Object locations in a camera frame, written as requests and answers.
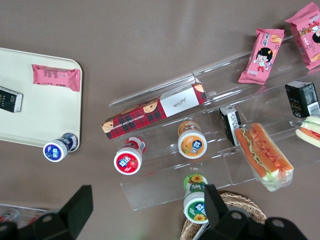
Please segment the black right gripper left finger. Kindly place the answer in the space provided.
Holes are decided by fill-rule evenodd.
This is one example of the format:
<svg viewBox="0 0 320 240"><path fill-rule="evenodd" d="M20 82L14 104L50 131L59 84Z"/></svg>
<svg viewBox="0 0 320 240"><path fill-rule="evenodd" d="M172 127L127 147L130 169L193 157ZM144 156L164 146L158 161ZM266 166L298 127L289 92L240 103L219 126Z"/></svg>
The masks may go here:
<svg viewBox="0 0 320 240"><path fill-rule="evenodd" d="M38 217L18 228L14 222L0 224L2 240L75 240L93 212L91 185L83 185L58 211Z"/></svg>

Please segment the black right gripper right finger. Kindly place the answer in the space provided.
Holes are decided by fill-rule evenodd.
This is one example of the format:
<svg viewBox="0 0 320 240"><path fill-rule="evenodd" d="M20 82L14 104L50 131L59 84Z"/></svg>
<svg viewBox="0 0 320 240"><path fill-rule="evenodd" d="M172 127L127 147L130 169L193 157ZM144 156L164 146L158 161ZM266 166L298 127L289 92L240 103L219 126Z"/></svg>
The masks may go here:
<svg viewBox="0 0 320 240"><path fill-rule="evenodd" d="M215 185L204 187L204 204L209 229L201 240L306 240L307 237L290 220L270 217L258 223L239 210L229 210Z"/></svg>

